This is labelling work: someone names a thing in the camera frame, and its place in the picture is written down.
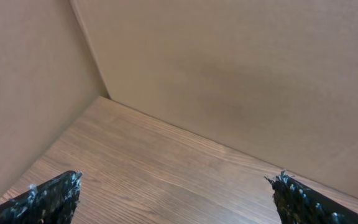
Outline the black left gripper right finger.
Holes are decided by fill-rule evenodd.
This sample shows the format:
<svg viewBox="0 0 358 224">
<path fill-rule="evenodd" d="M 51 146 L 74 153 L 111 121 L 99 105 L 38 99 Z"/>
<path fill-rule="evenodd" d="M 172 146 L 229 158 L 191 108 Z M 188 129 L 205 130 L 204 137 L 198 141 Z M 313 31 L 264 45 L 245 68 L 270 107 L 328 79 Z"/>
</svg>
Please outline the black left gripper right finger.
<svg viewBox="0 0 358 224">
<path fill-rule="evenodd" d="M 287 175 L 266 178 L 282 224 L 358 224 L 358 213 Z"/>
</svg>

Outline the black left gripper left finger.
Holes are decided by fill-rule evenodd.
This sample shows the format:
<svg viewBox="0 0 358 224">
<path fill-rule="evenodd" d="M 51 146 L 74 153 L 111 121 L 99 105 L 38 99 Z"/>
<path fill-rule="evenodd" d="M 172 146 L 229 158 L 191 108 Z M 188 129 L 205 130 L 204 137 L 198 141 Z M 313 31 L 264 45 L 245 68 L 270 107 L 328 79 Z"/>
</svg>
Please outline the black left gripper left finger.
<svg viewBox="0 0 358 224">
<path fill-rule="evenodd" d="M 70 224 L 79 204 L 81 171 L 66 171 L 0 204 L 0 224 Z"/>
</svg>

